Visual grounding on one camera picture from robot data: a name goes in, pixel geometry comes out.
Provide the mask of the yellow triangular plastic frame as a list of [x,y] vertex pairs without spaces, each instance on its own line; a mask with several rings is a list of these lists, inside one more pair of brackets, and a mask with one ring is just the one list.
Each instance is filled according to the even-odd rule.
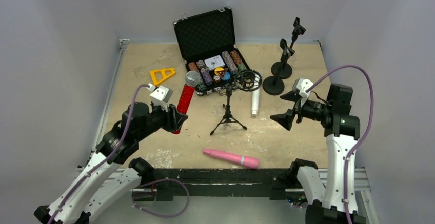
[[174,68],[166,68],[166,69],[157,69],[151,70],[149,72],[152,83],[155,86],[161,85],[165,81],[176,75],[176,70]]

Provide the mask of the red glitter microphone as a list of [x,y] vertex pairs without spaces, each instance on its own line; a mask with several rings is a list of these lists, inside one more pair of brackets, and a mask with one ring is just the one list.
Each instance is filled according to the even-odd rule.
[[183,114],[187,115],[188,108],[190,106],[193,94],[196,86],[201,82],[201,76],[197,71],[189,71],[185,76],[185,84],[183,86],[179,102],[176,109]]

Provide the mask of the pink microphone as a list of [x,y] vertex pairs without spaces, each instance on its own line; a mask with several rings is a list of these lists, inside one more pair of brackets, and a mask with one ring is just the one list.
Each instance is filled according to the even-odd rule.
[[204,149],[203,153],[212,158],[238,164],[250,169],[257,169],[259,166],[259,160],[249,156],[236,155],[214,149]]

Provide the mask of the white microphone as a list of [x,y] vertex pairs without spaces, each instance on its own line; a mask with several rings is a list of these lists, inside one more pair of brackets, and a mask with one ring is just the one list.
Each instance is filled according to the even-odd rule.
[[253,91],[251,101],[251,116],[257,117],[259,112],[260,89]]

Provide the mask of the black round-base stand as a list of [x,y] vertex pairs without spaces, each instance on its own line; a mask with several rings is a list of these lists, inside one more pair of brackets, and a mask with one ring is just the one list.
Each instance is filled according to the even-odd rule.
[[292,75],[292,67],[288,63],[288,60],[295,54],[293,45],[297,41],[300,35],[306,32],[305,27],[300,24],[300,18],[296,17],[293,22],[293,32],[290,46],[285,39],[280,40],[280,48],[283,50],[280,61],[276,62],[271,67],[271,73],[273,75],[278,74],[280,79],[288,79]]
[[269,95],[279,95],[284,91],[284,88],[283,79],[278,78],[278,74],[272,74],[263,80],[263,90]]

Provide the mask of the white playing card box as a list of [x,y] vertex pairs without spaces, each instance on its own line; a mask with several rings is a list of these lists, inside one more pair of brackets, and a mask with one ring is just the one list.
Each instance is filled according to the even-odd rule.
[[206,67],[209,68],[210,71],[225,66],[225,62],[220,55],[205,59],[204,63]]

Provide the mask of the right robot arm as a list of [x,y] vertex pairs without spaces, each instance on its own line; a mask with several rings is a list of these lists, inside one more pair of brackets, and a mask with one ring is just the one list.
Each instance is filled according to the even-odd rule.
[[306,223],[366,223],[359,214],[355,196],[355,151],[352,148],[360,139],[360,119],[350,115],[352,87],[331,84],[327,99],[322,102],[309,100],[313,83],[300,79],[292,90],[280,98],[294,102],[292,109],[270,118],[286,130],[303,118],[320,122],[324,128],[328,151],[326,183],[312,161],[296,159],[290,166],[290,177],[303,187],[307,207]]

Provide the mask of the near black round-base stand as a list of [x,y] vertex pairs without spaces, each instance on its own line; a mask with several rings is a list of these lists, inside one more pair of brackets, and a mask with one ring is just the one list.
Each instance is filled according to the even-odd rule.
[[283,79],[278,78],[278,74],[272,74],[263,80],[263,90],[269,95],[279,95],[284,91],[284,88]]

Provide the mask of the black poker chip case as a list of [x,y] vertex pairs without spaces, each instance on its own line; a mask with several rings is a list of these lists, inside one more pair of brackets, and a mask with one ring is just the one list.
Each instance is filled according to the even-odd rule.
[[[200,73],[201,82],[195,86],[197,95],[224,90],[234,81],[235,72],[250,68],[236,45],[232,8],[222,7],[185,17],[172,25],[186,70]],[[206,59],[221,57],[223,52],[228,52],[230,56],[236,52],[240,60],[233,60],[230,65],[223,60],[223,68],[228,70],[230,77],[216,82],[213,68],[209,67],[208,71],[203,69],[207,68]]]

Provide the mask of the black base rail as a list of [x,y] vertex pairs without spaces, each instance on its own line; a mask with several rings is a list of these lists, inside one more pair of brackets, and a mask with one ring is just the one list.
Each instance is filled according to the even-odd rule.
[[139,180],[134,193],[149,192],[158,201],[176,196],[266,197],[304,204],[307,197],[290,168],[154,169]]

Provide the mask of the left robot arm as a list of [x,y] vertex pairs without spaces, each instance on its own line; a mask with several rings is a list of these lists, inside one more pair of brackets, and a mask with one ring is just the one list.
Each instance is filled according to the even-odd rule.
[[175,105],[150,106],[132,103],[122,119],[103,136],[95,153],[71,186],[53,203],[39,206],[34,216],[40,223],[91,223],[120,196],[152,180],[153,167],[144,159],[133,159],[113,182],[105,183],[138,150],[139,142],[163,129],[176,132],[188,116]]

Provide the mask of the aluminium corner rail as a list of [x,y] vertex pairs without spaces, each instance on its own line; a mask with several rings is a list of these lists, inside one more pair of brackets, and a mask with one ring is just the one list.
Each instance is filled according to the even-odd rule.
[[108,120],[109,113],[110,113],[111,103],[112,103],[114,92],[115,92],[115,87],[116,87],[116,84],[118,81],[120,70],[122,68],[122,63],[123,63],[123,59],[125,56],[125,52],[128,48],[128,45],[130,44],[130,39],[127,39],[127,38],[121,38],[121,39],[119,39],[119,41],[120,41],[120,47],[119,47],[117,59],[115,61],[114,70],[112,72],[112,77],[110,79],[109,88],[107,91],[107,96],[106,96],[105,103],[103,106],[100,121],[98,123],[96,134],[95,134],[95,137],[94,137],[94,140],[92,143],[93,148],[96,147],[96,145],[101,141],[101,139],[104,135],[105,127],[106,127],[107,120]]

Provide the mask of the far black round-base stand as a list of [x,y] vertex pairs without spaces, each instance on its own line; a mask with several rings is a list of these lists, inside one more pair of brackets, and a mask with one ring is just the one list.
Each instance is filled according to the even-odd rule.
[[290,46],[285,39],[280,40],[280,48],[283,50],[280,61],[276,62],[271,67],[271,73],[273,75],[278,74],[280,79],[288,79],[292,75],[292,67],[288,63],[288,60],[295,54],[293,45],[297,41],[300,35],[306,32],[305,27],[300,24],[300,18],[296,17],[293,22],[293,32]]

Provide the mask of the black tripod microphone stand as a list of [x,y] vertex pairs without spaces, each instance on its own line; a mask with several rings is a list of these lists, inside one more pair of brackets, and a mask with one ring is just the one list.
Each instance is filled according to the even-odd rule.
[[216,129],[220,125],[224,124],[231,124],[236,123],[239,124],[242,129],[247,130],[247,127],[240,123],[236,118],[234,118],[233,114],[231,113],[231,105],[230,105],[230,98],[232,96],[233,90],[241,90],[244,92],[254,92],[260,88],[262,85],[262,77],[258,71],[247,69],[242,70],[238,72],[234,77],[233,80],[229,81],[228,83],[224,84],[225,87],[225,94],[227,97],[227,101],[225,104],[223,104],[223,108],[225,109],[225,113],[222,116],[221,121],[216,125],[216,127],[210,132],[210,136],[212,136]]

